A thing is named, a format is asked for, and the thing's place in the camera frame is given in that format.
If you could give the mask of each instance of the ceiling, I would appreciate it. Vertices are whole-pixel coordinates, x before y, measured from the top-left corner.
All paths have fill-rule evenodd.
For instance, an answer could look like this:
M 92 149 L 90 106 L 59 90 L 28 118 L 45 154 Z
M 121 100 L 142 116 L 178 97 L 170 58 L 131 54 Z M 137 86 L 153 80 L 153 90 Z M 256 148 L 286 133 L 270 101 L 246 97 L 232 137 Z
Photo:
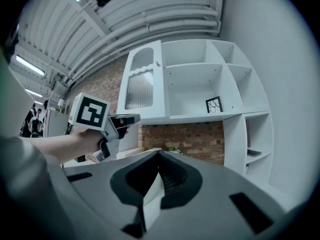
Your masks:
M 88 75 L 135 47 L 154 40 L 213 38 L 220 31 L 223 0 L 31 0 L 23 10 L 9 67 L 44 101 L 60 98 Z

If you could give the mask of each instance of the white pipe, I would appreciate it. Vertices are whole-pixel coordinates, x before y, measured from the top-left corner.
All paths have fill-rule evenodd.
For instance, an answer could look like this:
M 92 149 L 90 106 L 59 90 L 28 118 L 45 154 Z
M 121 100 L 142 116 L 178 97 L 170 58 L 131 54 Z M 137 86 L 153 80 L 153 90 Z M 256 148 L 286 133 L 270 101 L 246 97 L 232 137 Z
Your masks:
M 138 38 L 141 35 L 155 32 L 159 30 L 164 30 L 168 28 L 175 28 L 175 27 L 184 27 L 184 26 L 206 26 L 206 27 L 216 27 L 218 23 L 216 21 L 207 21 L 207 20 L 195 20 L 195 19 L 187 19 L 187 20 L 175 20 L 170 21 L 166 23 L 160 23 L 160 24 L 154 24 L 149 27 L 149 29 L 144 28 L 141 30 L 138 30 L 136 32 L 133 32 L 131 34 L 126 35 L 125 37 L 111 43 L 108 45 L 105 49 L 103 49 L 99 54 L 92 57 L 89 61 L 87 61 L 79 70 L 74 74 L 74 76 L 71 79 L 76 79 L 86 68 L 90 66 L 98 57 L 100 57 L 103 54 L 108 53 L 113 48 L 120 46 L 121 44 L 130 41 L 131 39 Z
M 166 32 L 166 33 L 161 33 L 161 34 L 156 34 L 156 35 L 153 35 L 153 36 L 149 36 L 149 37 L 146 37 L 144 39 L 140 39 L 138 41 L 135 41 L 135 42 L 132 42 L 130 44 L 127 44 L 126 46 L 123 46 L 111 53 L 109 53 L 108 55 L 104 56 L 103 58 L 101 58 L 100 60 L 98 60 L 97 62 L 95 62 L 94 64 L 92 64 L 90 67 L 88 67 L 85 71 L 83 71 L 81 74 L 79 74 L 77 76 L 77 78 L 75 78 L 74 80 L 70 79 L 69 82 L 67 83 L 68 86 L 70 86 L 71 84 L 73 84 L 74 82 L 78 81 L 79 78 L 81 76 L 83 76 L 84 74 L 86 74 L 88 71 L 90 71 L 93 67 L 97 66 L 99 63 L 101 63 L 103 60 L 113 56 L 114 54 L 117 54 L 123 50 L 125 50 L 124 52 L 120 53 L 119 55 L 117 55 L 115 58 L 112 58 L 110 61 L 108 61 L 107 63 L 110 63 L 112 62 L 113 60 L 125 55 L 125 54 L 128 54 L 130 52 L 130 50 L 126 50 L 130 47 L 134 47 L 134 46 L 137 46 L 141 43 L 145 43 L 149 40 L 154 40 L 154 39 L 157 39 L 157 38 L 161 38 L 161 37 L 164 37 L 164 36 L 170 36 L 170 35 L 176 35 L 176 34 L 183 34 L 183 33 L 218 33 L 217 30 L 210 30 L 210 29 L 188 29 L 188 30 L 175 30 L 175 31 L 171 31 L 171 32 Z
M 153 15 L 149 15 L 146 17 L 142 17 L 136 20 L 133 20 L 129 24 L 126 24 L 125 26 L 119 27 L 117 30 L 111 32 L 104 38 L 102 38 L 99 42 L 97 42 L 93 47 L 91 47 L 86 54 L 82 56 L 81 59 L 79 59 L 70 72 L 68 73 L 68 77 L 71 77 L 71 75 L 75 72 L 75 70 L 83 64 L 83 62 L 88 58 L 90 55 L 92 55 L 96 50 L 101 48 L 103 45 L 107 43 L 107 41 L 116 38 L 118 36 L 123 35 L 126 32 L 129 32 L 133 29 L 136 29 L 140 26 L 144 26 L 146 23 L 151 23 L 151 22 L 156 22 L 156 21 L 161 21 L 161 20 L 167 20 L 168 16 L 169 17 L 179 17 L 179 16 L 187 16 L 187 15 L 201 15 L 201 16 L 216 16 L 217 12 L 212 10 L 212 9 L 179 9 L 179 10 L 172 10 L 172 11 L 166 11 L 166 12 L 160 12 L 160 13 L 155 13 Z

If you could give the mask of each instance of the photo frame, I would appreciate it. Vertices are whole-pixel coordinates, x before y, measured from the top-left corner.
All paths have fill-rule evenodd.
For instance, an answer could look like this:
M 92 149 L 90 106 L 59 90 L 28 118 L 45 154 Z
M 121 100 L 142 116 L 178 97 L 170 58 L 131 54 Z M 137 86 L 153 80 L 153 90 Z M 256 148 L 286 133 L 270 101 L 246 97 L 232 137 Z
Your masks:
M 208 113 L 223 112 L 220 96 L 217 96 L 217 97 L 214 97 L 211 99 L 207 99 L 205 101 L 205 103 L 206 103 L 206 109 L 207 109 Z

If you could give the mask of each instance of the open cabinet door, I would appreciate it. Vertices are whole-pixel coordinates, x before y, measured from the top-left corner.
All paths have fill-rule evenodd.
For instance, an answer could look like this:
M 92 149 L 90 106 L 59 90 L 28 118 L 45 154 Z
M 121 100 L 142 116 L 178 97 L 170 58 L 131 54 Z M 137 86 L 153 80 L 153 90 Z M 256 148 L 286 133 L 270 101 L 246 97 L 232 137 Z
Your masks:
M 117 114 L 140 114 L 141 120 L 166 116 L 161 41 L 132 50 L 126 61 Z

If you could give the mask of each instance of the black rectangular hole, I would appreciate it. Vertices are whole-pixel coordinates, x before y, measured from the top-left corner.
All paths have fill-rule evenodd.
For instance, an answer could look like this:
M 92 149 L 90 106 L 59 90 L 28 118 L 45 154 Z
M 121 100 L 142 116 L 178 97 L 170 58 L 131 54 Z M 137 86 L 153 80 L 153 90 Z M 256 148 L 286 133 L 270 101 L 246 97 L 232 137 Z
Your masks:
M 273 224 L 273 221 L 269 219 L 244 193 L 232 194 L 229 197 L 254 233 L 259 234 Z
M 67 179 L 69 182 L 75 182 L 75 181 L 83 180 L 85 178 L 89 178 L 91 176 L 92 174 L 90 172 L 82 172 L 79 174 L 67 176 Z

